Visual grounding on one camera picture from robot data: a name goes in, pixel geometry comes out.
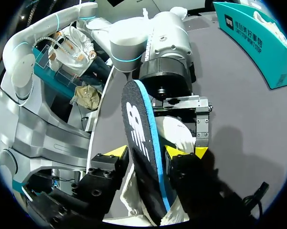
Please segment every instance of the beige bag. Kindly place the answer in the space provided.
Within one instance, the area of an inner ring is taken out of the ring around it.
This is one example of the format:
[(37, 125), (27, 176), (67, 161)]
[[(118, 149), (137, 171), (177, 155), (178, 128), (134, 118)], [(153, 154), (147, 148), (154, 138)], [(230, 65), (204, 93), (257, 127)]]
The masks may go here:
[(100, 98), (97, 90), (90, 85), (77, 86), (75, 89), (75, 95), (71, 100), (71, 104), (77, 103), (91, 111), (98, 108), (99, 102)]

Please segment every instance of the sunglasses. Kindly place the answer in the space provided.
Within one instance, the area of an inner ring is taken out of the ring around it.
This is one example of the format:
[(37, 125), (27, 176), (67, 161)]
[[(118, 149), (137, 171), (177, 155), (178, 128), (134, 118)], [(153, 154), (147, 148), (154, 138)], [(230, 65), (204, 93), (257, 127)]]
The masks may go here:
[[(62, 38), (60, 38), (60, 39), (58, 40), (58, 43), (59, 43), (59, 44), (62, 44), (64, 41), (65, 41), (65, 39), (62, 37)], [(53, 48), (54, 48), (54, 49), (57, 49), (58, 47), (59, 47), (59, 46), (58, 46), (57, 44), (55, 44)]]

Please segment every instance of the yellow clamp pad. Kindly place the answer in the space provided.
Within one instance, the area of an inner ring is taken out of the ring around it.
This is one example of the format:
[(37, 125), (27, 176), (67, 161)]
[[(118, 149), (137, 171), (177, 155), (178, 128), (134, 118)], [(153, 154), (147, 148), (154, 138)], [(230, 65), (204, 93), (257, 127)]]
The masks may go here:
[(175, 148), (172, 148), (171, 146), (165, 146), (166, 147), (166, 150), (168, 152), (168, 155), (170, 156), (171, 160), (174, 156), (177, 156), (177, 155), (187, 155), (187, 153), (183, 152), (183, 151), (180, 151), (178, 149), (175, 149)]
[(195, 155), (197, 155), (197, 157), (199, 159), (202, 159), (202, 157), (206, 153), (207, 149), (208, 149), (208, 147), (196, 147), (195, 148)]
[(118, 156), (119, 159), (121, 159), (124, 155), (124, 153), (127, 151), (128, 147), (125, 145), (125, 146), (122, 146), (120, 148), (117, 148), (115, 150), (112, 150), (111, 152), (108, 152), (106, 154), (104, 154), (105, 156), (110, 156), (110, 155), (114, 155), (114, 156)]

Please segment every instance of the white shoe upper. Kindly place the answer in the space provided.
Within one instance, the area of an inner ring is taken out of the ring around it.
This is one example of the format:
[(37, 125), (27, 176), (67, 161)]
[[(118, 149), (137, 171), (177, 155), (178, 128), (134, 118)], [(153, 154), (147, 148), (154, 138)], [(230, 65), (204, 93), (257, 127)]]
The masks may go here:
[(267, 22), (259, 14), (259, 12), (254, 12), (254, 18), (262, 25), (264, 25), (269, 31), (271, 31), (281, 42), (287, 47), (287, 39), (284, 34), (280, 31), (275, 23)]

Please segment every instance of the teal sign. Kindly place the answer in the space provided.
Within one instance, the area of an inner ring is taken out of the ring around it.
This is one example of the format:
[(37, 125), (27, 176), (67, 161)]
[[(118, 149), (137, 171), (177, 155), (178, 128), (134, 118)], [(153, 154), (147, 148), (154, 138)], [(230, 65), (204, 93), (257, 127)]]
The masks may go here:
[(215, 2), (219, 26), (232, 37), (253, 59), (269, 88), (287, 85), (287, 47), (264, 25), (257, 22), (254, 12), (262, 18), (280, 25), (256, 8), (246, 5)]

